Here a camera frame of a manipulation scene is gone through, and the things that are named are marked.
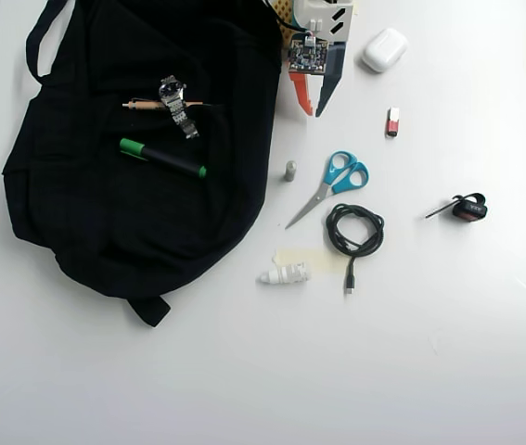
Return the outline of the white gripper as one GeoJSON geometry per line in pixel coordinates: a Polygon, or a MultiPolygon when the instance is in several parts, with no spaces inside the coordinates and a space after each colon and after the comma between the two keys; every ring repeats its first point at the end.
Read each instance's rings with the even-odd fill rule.
{"type": "MultiPolygon", "coordinates": [[[[327,67],[315,112],[315,116],[319,118],[342,76],[345,42],[349,39],[353,17],[353,1],[294,0],[292,17],[297,25],[312,32],[316,37],[334,43],[327,51],[327,67]]],[[[312,116],[313,106],[308,92],[307,75],[291,72],[289,78],[294,85],[301,109],[306,115],[312,116]]]]}

